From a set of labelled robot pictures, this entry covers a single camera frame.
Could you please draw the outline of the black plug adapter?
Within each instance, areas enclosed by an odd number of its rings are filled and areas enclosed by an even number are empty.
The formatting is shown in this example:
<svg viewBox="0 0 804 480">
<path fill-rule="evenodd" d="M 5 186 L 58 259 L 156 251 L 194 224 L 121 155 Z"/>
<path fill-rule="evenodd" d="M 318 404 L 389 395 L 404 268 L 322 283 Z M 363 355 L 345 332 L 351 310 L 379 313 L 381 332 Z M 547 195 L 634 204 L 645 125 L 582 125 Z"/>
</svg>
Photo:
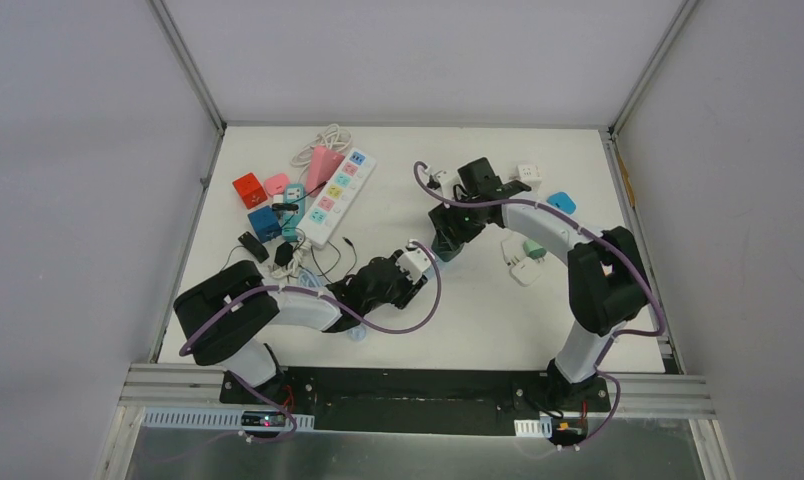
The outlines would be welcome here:
<svg viewBox="0 0 804 480">
<path fill-rule="evenodd" d="M 289 242 L 281 243 L 275 251 L 274 264 L 277 267 L 287 267 L 293 260 L 294 246 Z"/>
</svg>

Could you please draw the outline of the small white cube adapter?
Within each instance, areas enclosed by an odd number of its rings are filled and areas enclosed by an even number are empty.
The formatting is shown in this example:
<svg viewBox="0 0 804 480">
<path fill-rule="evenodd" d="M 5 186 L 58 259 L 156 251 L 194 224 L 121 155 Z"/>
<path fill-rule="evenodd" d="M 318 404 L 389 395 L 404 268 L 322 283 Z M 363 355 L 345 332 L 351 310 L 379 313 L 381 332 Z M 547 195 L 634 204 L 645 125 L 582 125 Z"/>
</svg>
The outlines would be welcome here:
<svg viewBox="0 0 804 480">
<path fill-rule="evenodd" d="M 524 237 L 508 236 L 500 247 L 509 276 L 520 286 L 529 287 L 542 276 L 542 267 L 526 253 L 524 242 Z"/>
</svg>

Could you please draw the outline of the dark green cube adapter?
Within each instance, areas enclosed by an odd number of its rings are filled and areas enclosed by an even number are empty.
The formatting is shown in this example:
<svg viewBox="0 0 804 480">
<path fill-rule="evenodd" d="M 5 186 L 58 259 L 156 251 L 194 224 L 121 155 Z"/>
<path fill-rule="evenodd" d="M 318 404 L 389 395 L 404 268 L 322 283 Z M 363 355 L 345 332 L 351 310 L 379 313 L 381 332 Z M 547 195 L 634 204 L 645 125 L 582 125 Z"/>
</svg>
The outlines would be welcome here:
<svg viewBox="0 0 804 480">
<path fill-rule="evenodd" d="M 444 248 L 438 248 L 438 247 L 433 248 L 433 252 L 434 252 L 435 256 L 437 258 L 439 258 L 441 262 L 444 262 L 444 263 L 451 262 L 454 258 L 456 258 L 461 253 L 462 250 L 463 250 L 463 247 L 459 247 L 457 249 L 444 249 Z"/>
</svg>

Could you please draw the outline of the white multicolour power strip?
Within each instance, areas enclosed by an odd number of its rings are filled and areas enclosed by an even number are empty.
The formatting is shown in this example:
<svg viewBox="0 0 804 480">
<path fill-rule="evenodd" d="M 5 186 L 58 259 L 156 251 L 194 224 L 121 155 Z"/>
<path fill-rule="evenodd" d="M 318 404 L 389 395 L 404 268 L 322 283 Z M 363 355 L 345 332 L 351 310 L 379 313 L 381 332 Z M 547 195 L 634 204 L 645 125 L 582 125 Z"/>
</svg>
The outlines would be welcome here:
<svg viewBox="0 0 804 480">
<path fill-rule="evenodd" d="M 307 243 L 326 246 L 376 166 L 377 160 L 359 149 L 348 153 L 298 224 Z"/>
</svg>

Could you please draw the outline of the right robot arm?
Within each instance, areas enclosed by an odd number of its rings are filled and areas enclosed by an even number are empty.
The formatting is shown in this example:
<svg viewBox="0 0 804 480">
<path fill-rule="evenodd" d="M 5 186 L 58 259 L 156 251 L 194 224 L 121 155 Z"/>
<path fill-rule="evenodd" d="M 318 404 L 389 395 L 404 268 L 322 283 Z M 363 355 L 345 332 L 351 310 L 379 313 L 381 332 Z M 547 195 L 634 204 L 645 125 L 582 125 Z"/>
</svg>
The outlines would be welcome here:
<svg viewBox="0 0 804 480">
<path fill-rule="evenodd" d="M 585 397 L 584 383 L 596 375 L 623 324 L 657 304 L 634 235 L 624 227 L 595 231 L 582 225 L 522 181 L 502 181 L 486 158 L 459 168 L 458 177 L 444 186 L 423 162 L 414 166 L 417 184 L 440 203 L 429 217 L 432 249 L 443 261 L 495 225 L 536 242 L 567 268 L 574 324 L 547 368 L 545 393 L 554 407 L 571 409 Z"/>
</svg>

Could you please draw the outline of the red cube socket adapter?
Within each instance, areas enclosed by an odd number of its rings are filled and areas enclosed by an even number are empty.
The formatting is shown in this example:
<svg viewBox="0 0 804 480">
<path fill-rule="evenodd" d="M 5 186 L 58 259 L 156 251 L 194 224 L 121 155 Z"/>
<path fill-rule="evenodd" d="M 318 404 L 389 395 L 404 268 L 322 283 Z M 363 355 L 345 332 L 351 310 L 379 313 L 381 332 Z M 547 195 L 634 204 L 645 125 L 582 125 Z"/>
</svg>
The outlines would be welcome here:
<svg viewBox="0 0 804 480">
<path fill-rule="evenodd" d="M 247 173 L 235 179 L 232 185 L 247 210 L 258 207 L 268 200 L 268 194 L 254 173 Z"/>
</svg>

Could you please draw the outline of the blue folding plug adapter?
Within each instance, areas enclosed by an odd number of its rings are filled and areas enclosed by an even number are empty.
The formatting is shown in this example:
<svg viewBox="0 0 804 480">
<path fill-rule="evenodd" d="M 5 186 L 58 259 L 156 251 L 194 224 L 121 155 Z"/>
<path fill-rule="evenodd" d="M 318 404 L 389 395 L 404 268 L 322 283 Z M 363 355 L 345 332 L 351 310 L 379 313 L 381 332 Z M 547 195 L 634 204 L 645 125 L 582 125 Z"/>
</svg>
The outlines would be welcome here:
<svg viewBox="0 0 804 480">
<path fill-rule="evenodd" d="M 560 211 L 572 215 L 577 210 L 575 201 L 564 191 L 553 193 L 547 198 L 547 203 Z"/>
</svg>

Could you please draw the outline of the white tiger cube adapter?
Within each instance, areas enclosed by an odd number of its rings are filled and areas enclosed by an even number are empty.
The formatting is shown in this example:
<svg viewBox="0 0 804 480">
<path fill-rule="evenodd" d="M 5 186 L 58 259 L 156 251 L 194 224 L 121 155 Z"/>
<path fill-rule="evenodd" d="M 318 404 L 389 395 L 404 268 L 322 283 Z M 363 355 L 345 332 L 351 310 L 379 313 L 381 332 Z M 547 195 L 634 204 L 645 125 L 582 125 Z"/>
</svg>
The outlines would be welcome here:
<svg viewBox="0 0 804 480">
<path fill-rule="evenodd" d="M 519 164 L 516 167 L 516 179 L 529 186 L 532 192 L 537 192 L 543 182 L 543 174 L 537 165 Z"/>
</svg>

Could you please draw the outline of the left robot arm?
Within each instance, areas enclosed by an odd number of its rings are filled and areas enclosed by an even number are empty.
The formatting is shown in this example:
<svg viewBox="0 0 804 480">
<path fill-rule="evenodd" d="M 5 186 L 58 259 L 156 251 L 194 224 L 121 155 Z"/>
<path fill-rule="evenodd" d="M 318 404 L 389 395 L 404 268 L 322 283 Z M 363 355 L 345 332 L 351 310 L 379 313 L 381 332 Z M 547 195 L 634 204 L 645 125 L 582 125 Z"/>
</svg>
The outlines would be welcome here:
<svg viewBox="0 0 804 480">
<path fill-rule="evenodd" d="M 416 242 L 315 288 L 267 284 L 255 263 L 239 261 L 174 301 L 186 338 L 179 354 L 199 366 L 225 368 L 245 382 L 245 391 L 257 403 L 271 404 L 282 394 L 283 378 L 272 349 L 256 338 L 263 328 L 340 333 L 365 326 L 390 334 L 392 328 L 367 320 L 367 314 L 385 305 L 403 309 L 438 277 L 434 256 Z"/>
</svg>

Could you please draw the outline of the light green plug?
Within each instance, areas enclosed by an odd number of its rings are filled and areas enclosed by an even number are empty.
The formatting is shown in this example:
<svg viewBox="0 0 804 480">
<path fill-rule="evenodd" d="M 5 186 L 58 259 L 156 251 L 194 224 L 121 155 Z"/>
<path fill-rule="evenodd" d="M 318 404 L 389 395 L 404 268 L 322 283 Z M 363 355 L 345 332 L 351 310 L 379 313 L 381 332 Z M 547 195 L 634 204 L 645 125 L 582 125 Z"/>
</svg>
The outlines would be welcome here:
<svg viewBox="0 0 804 480">
<path fill-rule="evenodd" d="M 548 253 L 541 244 L 532 239 L 526 239 L 522 247 L 525 255 L 535 262 L 541 262 Z"/>
</svg>

